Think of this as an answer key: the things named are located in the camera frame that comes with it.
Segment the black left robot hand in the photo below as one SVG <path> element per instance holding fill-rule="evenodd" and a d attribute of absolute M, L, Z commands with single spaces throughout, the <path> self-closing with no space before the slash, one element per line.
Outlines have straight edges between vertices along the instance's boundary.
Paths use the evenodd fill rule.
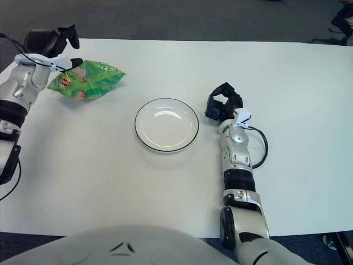
<path fill-rule="evenodd" d="M 65 72 L 80 66 L 82 58 L 69 59 L 62 53 L 67 44 L 79 49 L 79 38 L 75 25 L 59 27 L 56 30 L 34 29 L 24 40 L 25 52 L 18 57 L 17 64 L 40 66 L 51 72 Z"/>

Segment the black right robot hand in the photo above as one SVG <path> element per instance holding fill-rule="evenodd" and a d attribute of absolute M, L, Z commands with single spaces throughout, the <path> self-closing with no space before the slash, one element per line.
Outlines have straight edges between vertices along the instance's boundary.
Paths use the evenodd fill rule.
<path fill-rule="evenodd" d="M 215 100 L 215 96 L 223 95 L 225 103 Z M 243 100 L 234 88 L 225 82 L 218 86 L 208 97 L 205 116 L 215 121 L 225 121 L 234 118 L 234 111 L 243 108 Z"/>

